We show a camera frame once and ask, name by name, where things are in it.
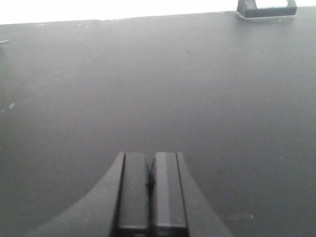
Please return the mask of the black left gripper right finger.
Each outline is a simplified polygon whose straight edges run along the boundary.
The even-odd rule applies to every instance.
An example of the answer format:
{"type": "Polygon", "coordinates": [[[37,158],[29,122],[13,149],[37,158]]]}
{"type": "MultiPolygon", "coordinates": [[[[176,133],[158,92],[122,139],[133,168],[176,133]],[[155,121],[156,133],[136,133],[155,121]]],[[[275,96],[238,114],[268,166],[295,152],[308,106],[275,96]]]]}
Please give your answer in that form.
{"type": "Polygon", "coordinates": [[[153,237],[231,237],[194,181],[182,153],[157,152],[151,168],[153,237]]]}

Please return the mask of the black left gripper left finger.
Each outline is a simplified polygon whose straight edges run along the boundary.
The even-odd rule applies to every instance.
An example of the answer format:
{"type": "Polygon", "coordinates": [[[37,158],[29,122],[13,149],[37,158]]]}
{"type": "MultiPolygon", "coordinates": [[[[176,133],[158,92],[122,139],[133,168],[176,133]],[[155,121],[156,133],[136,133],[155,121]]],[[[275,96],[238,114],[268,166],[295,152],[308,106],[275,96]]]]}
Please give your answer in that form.
{"type": "Polygon", "coordinates": [[[119,153],[77,203],[32,231],[34,237],[147,237],[148,167],[143,153],[119,153]]]}

